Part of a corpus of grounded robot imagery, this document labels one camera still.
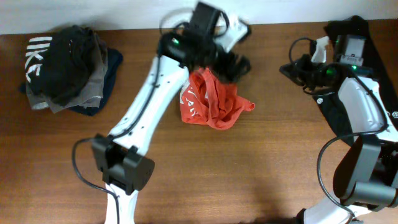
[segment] white background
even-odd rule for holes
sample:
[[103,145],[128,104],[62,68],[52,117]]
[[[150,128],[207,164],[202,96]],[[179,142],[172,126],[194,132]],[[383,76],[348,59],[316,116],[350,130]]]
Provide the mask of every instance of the white background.
[[[156,28],[166,13],[181,7],[194,8],[196,3],[197,0],[0,0],[0,34],[46,32],[71,24],[94,29]],[[318,22],[353,15],[365,19],[398,17],[398,0],[214,0],[211,4],[235,12],[250,24]]]

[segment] crumpled red shirt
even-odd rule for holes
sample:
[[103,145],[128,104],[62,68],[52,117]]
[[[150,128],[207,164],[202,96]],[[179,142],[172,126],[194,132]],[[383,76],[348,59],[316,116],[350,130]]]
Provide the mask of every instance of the crumpled red shirt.
[[182,87],[180,109],[183,122],[228,129],[242,111],[253,110],[254,103],[237,95],[236,84],[223,84],[210,69],[201,68]]

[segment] black fabric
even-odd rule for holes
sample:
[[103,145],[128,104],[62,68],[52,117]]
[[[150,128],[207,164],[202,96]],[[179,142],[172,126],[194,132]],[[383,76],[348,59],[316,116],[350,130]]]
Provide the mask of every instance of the black fabric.
[[[329,39],[335,46],[335,42],[339,35],[361,35],[366,38],[362,58],[364,59],[363,66],[373,68],[380,84],[380,97],[386,110],[390,113],[390,119],[394,126],[398,128],[398,119],[394,119],[391,114],[398,111],[398,97],[394,87],[387,75],[386,68],[373,44],[369,33],[369,24],[367,21],[359,16],[353,16],[345,21],[331,21],[324,28],[329,36]],[[330,128],[337,136],[352,133],[349,125],[348,115],[338,99],[337,93],[322,96],[323,103],[319,105],[319,109],[328,121]],[[319,97],[314,96],[313,99],[317,101]],[[352,139],[347,139],[345,143],[350,146],[353,143]]]
[[95,45],[95,34],[90,29],[72,26],[55,34],[50,48],[42,54],[40,76],[29,83],[33,93],[43,93],[65,106],[79,94],[94,70],[91,52]]
[[106,102],[108,102],[109,97],[111,96],[113,86],[116,81],[116,71],[122,61],[123,55],[119,51],[115,49],[108,49],[108,71],[106,72],[104,78],[103,98],[101,99],[98,108],[84,108],[82,106],[73,106],[69,109],[74,112],[85,114],[88,116],[94,116],[96,113],[100,112],[104,108]]

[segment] wooden surface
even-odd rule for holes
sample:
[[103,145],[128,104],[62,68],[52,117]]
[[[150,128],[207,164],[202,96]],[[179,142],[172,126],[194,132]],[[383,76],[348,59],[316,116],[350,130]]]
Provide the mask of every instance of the wooden surface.
[[[238,223],[256,218],[292,217],[323,198],[315,163],[321,146],[334,137],[315,102],[278,72],[298,37],[324,36],[325,23],[253,27],[235,52],[250,58],[253,70],[238,93],[256,104],[227,131],[184,124],[178,100],[167,108],[152,138],[148,157],[156,169],[140,192],[137,223]],[[371,21],[372,38],[398,90],[398,21]],[[0,36],[0,223],[103,223],[106,195],[76,177],[72,144],[107,134],[122,118],[149,70],[157,30],[99,32],[124,55],[104,110],[94,117],[72,111],[32,111],[17,87],[25,80],[24,48],[29,37]],[[295,57],[307,52],[299,44]],[[328,189],[348,150],[342,142],[325,153]],[[85,177],[103,185],[89,145],[78,150]],[[366,223],[397,223],[384,209],[362,217]]]

